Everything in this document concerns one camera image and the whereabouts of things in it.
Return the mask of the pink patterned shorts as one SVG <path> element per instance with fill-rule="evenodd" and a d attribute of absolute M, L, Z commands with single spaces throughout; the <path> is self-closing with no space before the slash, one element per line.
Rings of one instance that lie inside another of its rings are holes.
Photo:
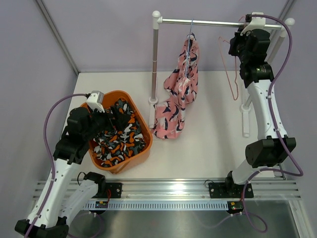
<path fill-rule="evenodd" d="M 153 134 L 160 139 L 176 139 L 185 127 L 186 106 L 195 101 L 198 94 L 198 62 L 200 56 L 196 37 L 190 50 L 188 77 L 185 77 L 187 39 L 178 56 L 177 66 L 164 81 L 169 98 L 155 106 Z"/>

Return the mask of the orange camouflage shorts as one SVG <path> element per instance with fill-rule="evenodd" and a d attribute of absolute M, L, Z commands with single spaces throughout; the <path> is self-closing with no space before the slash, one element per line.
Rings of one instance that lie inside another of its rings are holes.
<path fill-rule="evenodd" d="M 141 153 L 146 142 L 139 121 L 130 104 L 117 100 L 114 105 L 121 113 L 130 115 L 130 120 L 123 131 L 103 131 L 93 139 L 93 155 L 101 167 L 110 168 Z M 112 117 L 111 109 L 107 112 Z"/>

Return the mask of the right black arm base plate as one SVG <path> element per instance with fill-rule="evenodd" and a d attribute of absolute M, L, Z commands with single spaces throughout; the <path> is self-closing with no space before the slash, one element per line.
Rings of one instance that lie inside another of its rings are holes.
<path fill-rule="evenodd" d="M 210 198 L 242 198 L 243 184 L 229 188 L 224 182 L 210 182 L 208 186 Z"/>

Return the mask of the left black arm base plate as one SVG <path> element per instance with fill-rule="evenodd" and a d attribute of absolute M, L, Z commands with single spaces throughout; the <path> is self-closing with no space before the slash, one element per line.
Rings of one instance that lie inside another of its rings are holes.
<path fill-rule="evenodd" d="M 108 199 L 108 195 L 110 199 L 119 199 L 122 194 L 122 183 L 120 182 L 106 182 L 105 185 L 102 186 L 102 191 L 99 198 Z"/>

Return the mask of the blue wire hanger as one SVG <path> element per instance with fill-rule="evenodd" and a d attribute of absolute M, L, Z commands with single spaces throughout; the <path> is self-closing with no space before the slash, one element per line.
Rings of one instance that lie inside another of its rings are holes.
<path fill-rule="evenodd" d="M 195 34 L 192 31 L 193 28 L 193 21 L 194 19 L 191 20 L 191 24 L 190 24 L 190 32 L 187 36 L 187 53 L 186 53 L 186 58 L 185 58 L 185 62 L 186 62 L 186 67 L 185 67 L 185 77 L 188 77 L 188 70 L 189 70 L 189 65 L 190 65 L 190 50 L 193 44 L 193 38 L 195 38 Z"/>

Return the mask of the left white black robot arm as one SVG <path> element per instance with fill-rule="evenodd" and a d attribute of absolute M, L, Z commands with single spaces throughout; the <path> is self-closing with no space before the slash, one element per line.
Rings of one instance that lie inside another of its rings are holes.
<path fill-rule="evenodd" d="M 53 168 L 40 198 L 27 219 L 17 221 L 15 231 L 26 238 L 65 238 L 75 216 L 91 198 L 102 198 L 104 204 L 95 212 L 107 208 L 109 200 L 120 198 L 121 183 L 107 183 L 105 176 L 89 172 L 79 188 L 63 199 L 69 183 L 89 150 L 89 141 L 106 130 L 124 130 L 130 116 L 112 106 L 111 111 L 90 111 L 84 107 L 71 110 L 60 141 L 55 146 Z"/>

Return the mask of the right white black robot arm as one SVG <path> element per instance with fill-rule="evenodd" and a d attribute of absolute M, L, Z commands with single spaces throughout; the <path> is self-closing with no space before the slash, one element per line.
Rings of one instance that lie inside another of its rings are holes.
<path fill-rule="evenodd" d="M 292 151 L 296 140 L 287 135 L 278 109 L 273 89 L 271 66 L 265 61 L 270 45 L 270 34 L 262 29 L 246 33 L 239 28 L 230 40 L 229 54 L 240 60 L 240 76 L 255 110 L 258 140 L 246 146 L 246 159 L 225 179 L 223 190 L 230 197 L 239 197 L 247 179 L 258 169 L 272 168 L 287 157 L 285 149 Z"/>

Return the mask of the aluminium rail frame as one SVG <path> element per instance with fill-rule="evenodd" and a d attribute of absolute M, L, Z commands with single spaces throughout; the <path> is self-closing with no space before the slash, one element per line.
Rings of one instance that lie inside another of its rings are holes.
<path fill-rule="evenodd" d="M 149 123 L 151 94 L 150 72 L 84 72 L 80 73 L 74 93 L 100 90 L 108 93 L 115 90 L 130 95 L 142 117 Z M 256 117 L 253 107 L 250 112 L 251 135 L 242 133 L 242 114 L 239 107 L 246 100 L 242 80 L 237 77 L 239 98 L 233 101 L 229 92 L 225 71 L 200 71 L 198 97 L 189 105 L 184 131 L 177 139 L 160 140 L 153 137 L 148 158 L 136 165 L 126 166 L 118 174 L 98 169 L 87 153 L 73 175 L 65 198 L 75 189 L 75 175 L 80 171 L 96 172 L 108 181 L 123 183 L 121 199 L 110 204 L 135 204 L 134 210 L 162 209 L 207 210 L 220 201 L 233 198 L 210 198 L 204 186 L 206 179 L 223 181 L 230 170 L 238 167 L 244 158 L 247 144 L 257 140 Z M 306 224 L 301 196 L 294 180 L 283 180 L 280 173 L 263 172 L 253 178 L 254 198 L 247 201 L 289 200 L 294 223 L 300 238 L 314 238 Z"/>

